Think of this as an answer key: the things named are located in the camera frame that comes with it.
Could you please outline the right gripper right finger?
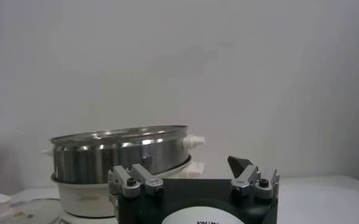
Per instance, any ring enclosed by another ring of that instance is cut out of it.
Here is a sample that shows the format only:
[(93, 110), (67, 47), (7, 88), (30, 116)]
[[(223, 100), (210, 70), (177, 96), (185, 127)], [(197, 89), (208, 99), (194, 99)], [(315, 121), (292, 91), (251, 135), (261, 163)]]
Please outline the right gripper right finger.
[(261, 171), (248, 159), (229, 156), (229, 167), (234, 178), (231, 179), (231, 193), (243, 198), (254, 194), (257, 198), (277, 198), (279, 196), (280, 175), (276, 169)]

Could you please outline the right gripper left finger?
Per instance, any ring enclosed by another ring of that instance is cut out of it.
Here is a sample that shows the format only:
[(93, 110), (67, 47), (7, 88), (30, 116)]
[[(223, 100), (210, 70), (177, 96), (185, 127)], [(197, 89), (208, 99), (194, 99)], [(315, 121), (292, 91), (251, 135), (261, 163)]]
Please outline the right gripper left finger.
[(127, 170), (123, 166), (114, 166), (108, 171), (108, 199), (115, 201), (117, 196), (137, 198), (141, 190), (152, 197), (164, 194), (163, 180), (146, 170), (141, 164), (133, 164)]

